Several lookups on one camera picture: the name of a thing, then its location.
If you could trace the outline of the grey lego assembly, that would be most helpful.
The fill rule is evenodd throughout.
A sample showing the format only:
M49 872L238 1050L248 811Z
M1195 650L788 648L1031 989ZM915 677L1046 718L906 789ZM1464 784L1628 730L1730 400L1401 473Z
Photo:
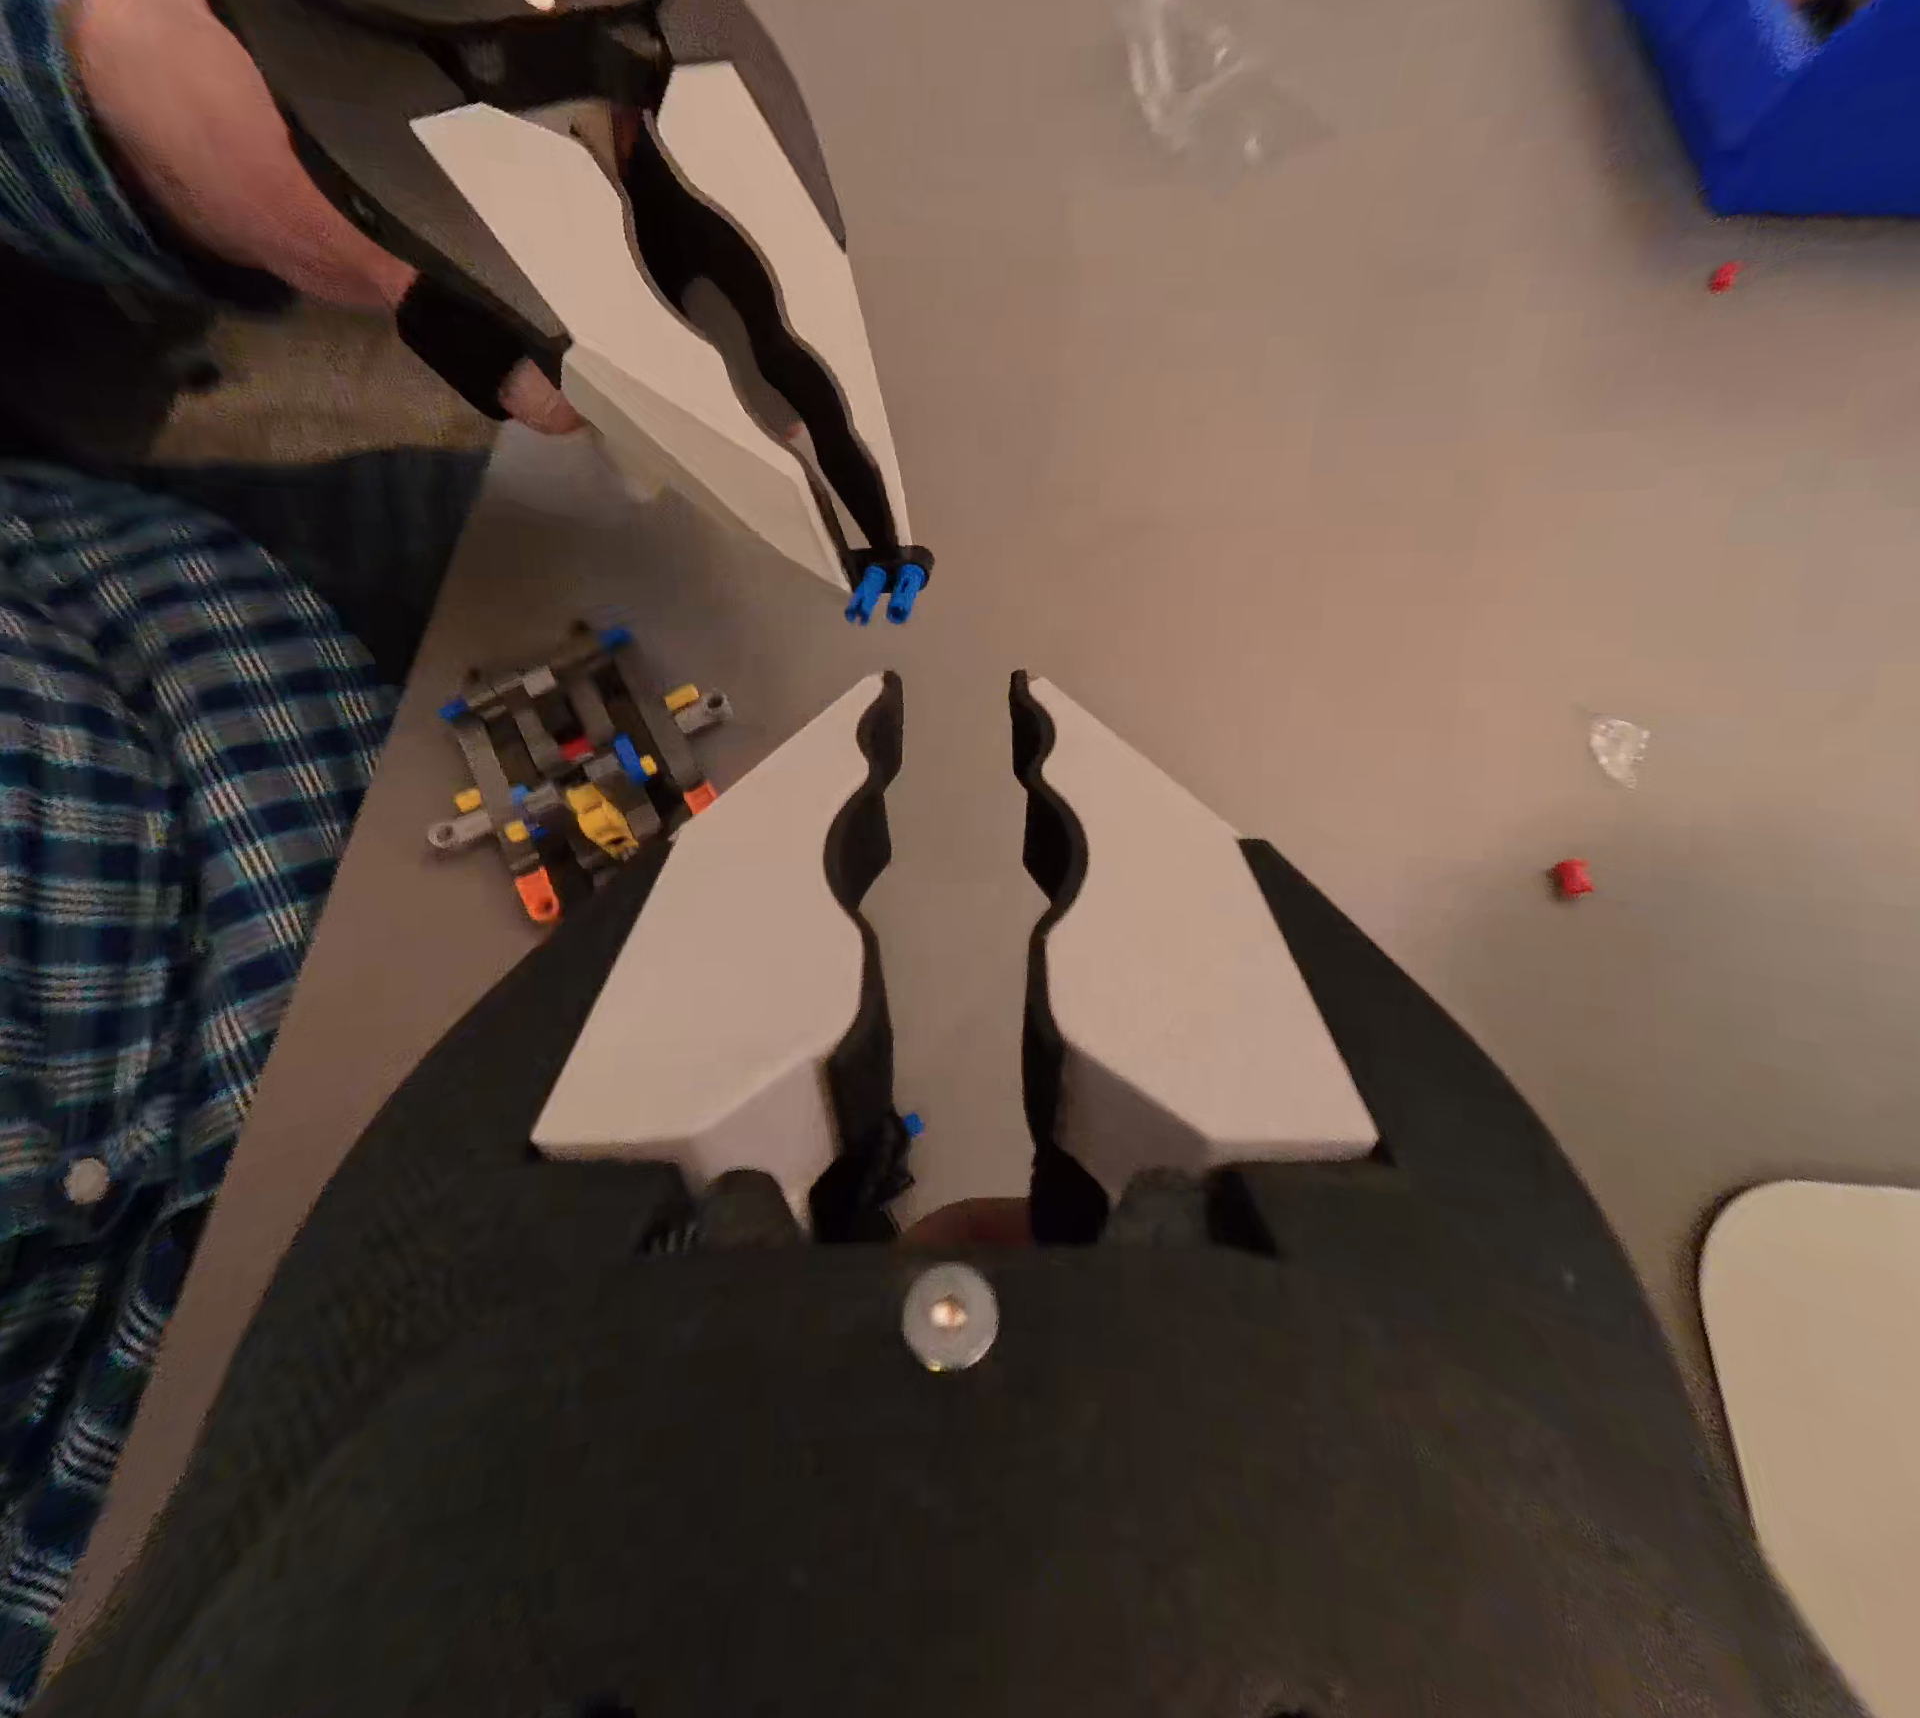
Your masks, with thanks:
M551 930L715 805L700 744L734 722L734 703L659 682L630 627L579 620L546 657L468 670L439 716L462 786L427 850L491 853L524 921Z

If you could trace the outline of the blue storage bin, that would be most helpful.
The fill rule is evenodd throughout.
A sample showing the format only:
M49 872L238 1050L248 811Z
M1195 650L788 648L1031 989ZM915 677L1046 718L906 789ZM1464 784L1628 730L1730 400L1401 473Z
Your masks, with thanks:
M1723 217L1918 219L1918 0L1619 0Z

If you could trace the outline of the person's left hand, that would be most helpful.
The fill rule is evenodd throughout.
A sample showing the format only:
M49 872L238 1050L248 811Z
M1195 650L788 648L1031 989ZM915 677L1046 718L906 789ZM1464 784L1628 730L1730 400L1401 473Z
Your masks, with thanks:
M268 83L209 0L69 0L66 51L102 136L195 250L328 309L392 316L419 273L324 197Z

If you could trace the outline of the black connector with blue pins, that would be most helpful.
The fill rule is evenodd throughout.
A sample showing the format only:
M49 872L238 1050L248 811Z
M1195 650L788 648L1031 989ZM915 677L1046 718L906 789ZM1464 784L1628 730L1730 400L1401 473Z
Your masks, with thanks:
M876 622L904 627L935 576L936 557L918 545L894 549L861 546L845 554L848 597L845 622L869 629Z

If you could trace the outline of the blue plaid shirt person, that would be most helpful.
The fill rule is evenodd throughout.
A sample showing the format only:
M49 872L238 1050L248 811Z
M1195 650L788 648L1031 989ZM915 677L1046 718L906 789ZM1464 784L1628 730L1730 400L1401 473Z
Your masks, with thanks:
M227 519L2 490L2 1676L37 1695L385 744Z

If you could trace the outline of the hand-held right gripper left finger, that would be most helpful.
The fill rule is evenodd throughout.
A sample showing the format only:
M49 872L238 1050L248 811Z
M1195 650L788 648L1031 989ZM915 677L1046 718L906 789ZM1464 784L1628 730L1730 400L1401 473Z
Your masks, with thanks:
M903 744L900 677L867 675L682 827L534 1122L545 1158L757 1174L806 1230L885 1222L906 1133L863 907Z

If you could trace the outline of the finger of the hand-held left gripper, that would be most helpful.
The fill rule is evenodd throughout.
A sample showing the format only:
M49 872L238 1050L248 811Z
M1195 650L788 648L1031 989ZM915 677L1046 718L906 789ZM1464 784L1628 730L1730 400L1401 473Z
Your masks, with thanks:
M413 125L560 322L562 393L628 490L673 490L852 590L804 465L743 403L719 349L643 267L626 199L589 147L491 104Z
M640 269L688 340L647 384L663 458L804 571L935 571L847 245L731 63L675 69L626 189Z

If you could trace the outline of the empty clear plastic bag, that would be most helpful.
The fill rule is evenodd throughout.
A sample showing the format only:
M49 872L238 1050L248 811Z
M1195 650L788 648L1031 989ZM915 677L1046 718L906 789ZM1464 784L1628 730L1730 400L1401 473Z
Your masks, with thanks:
M1127 80L1151 141L1213 186L1330 139L1330 125L1205 0L1119 0Z

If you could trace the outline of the person's left forearm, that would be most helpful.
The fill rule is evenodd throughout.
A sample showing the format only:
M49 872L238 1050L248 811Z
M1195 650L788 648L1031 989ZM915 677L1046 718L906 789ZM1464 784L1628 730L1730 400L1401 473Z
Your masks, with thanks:
M76 282L195 298L190 256L114 168L71 40L81 0L2 0L2 243Z

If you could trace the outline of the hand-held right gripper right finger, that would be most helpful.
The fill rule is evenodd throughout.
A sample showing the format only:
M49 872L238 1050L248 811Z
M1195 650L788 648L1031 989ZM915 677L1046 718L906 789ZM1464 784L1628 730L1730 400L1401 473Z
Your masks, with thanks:
M1143 1178L1380 1155L1241 831L1052 679L1008 709L1033 1236L1099 1239Z

